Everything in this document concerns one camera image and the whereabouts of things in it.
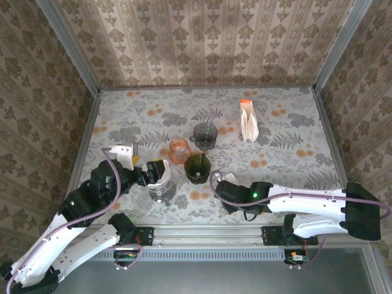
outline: patterned wallpaper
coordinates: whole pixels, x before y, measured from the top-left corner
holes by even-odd
[[[373,1],[322,95],[349,178],[392,206],[392,1]],[[392,274],[392,218],[382,235]]]
[[[0,264],[64,198],[92,97],[34,1],[0,1]]]
[[[55,0],[101,88],[313,83],[354,0]]]

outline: orange glass cup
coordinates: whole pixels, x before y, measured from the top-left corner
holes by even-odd
[[[184,164],[190,157],[191,151],[188,142],[179,137],[172,138],[170,142],[169,159],[174,164]]]

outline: gray floor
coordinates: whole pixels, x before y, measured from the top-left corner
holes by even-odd
[[[140,262],[117,271],[87,262],[55,294],[324,294],[374,293],[361,251],[325,249],[302,270],[282,262]]]

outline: green glass cup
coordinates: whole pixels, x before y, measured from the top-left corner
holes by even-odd
[[[197,154],[190,156],[185,161],[185,174],[192,184],[203,184],[207,182],[211,170],[211,162],[206,154]]]

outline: floral tablecloth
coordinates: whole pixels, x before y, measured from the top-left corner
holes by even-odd
[[[310,88],[172,89],[104,91],[81,182],[104,157],[101,147],[137,142],[137,165],[168,159],[170,140],[186,139],[205,121],[219,130],[207,151],[211,170],[232,172],[244,186],[268,181],[283,186],[332,189],[339,186],[330,150]],[[251,143],[241,136],[239,100],[251,99],[260,134]],[[187,140],[194,152],[200,152]],[[154,202],[145,187],[134,185],[114,208],[95,221],[104,224],[123,212],[135,224],[244,224],[241,212],[228,215],[207,184],[191,184],[184,165],[170,165],[177,185],[171,206]],[[281,223],[282,216],[262,214],[253,223]]]

